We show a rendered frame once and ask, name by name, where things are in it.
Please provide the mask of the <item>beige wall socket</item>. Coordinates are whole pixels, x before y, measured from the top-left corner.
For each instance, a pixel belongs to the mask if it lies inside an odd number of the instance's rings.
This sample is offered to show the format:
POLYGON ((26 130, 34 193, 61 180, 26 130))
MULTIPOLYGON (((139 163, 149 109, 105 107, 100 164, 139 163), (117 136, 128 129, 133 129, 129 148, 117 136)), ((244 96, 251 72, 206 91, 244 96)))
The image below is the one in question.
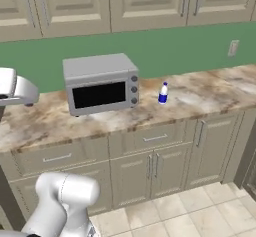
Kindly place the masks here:
POLYGON ((229 51, 228 51, 228 56, 233 57, 236 55, 237 49, 239 46, 239 41, 238 40, 232 40, 229 46, 229 51))

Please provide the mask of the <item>white bottle with blue label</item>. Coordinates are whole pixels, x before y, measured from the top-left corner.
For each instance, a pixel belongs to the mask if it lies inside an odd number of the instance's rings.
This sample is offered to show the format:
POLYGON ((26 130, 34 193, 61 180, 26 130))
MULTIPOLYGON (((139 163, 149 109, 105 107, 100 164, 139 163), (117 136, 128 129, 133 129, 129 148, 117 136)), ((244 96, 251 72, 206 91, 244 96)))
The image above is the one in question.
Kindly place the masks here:
POLYGON ((168 97, 168 83, 164 82, 158 95, 158 103, 165 104, 168 97))

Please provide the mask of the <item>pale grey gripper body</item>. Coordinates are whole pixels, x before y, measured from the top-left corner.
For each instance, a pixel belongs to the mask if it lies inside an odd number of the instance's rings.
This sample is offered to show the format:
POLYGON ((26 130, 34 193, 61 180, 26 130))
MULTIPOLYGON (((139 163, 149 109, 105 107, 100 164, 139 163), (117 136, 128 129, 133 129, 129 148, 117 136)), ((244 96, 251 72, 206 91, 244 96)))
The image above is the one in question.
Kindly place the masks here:
POLYGON ((14 98, 17 104, 37 103, 39 100, 39 89, 28 79, 18 76, 14 98))

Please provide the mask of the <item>beige drawer front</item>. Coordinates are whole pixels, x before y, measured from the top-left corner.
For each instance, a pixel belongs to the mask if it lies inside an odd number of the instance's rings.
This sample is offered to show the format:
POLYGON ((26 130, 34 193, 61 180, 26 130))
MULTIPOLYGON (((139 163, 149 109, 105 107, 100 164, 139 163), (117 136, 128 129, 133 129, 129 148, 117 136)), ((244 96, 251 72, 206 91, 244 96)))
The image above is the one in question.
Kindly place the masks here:
POLYGON ((106 137, 82 138, 69 144, 15 153, 14 158, 21 175, 28 176, 46 170, 107 160, 109 158, 108 140, 106 137), (47 163, 42 161, 43 158, 54 158, 69 153, 72 153, 70 158, 47 163))
POLYGON ((172 124, 158 125, 146 129, 116 132, 109 136, 110 158, 118 158, 128 154, 135 154, 140 151, 176 145, 193 141, 195 132, 195 120, 184 120, 172 124), (161 136, 167 134, 167 138, 144 142, 144 138, 161 136))

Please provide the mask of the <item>grey toaster oven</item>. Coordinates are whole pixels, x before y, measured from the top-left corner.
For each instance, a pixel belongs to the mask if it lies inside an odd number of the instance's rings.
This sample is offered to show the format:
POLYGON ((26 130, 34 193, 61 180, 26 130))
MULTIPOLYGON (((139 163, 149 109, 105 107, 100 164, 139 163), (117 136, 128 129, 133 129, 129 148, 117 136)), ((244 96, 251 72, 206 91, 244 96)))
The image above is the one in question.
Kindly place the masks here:
POLYGON ((134 108, 139 102, 139 70, 124 53, 63 60, 72 116, 134 108))

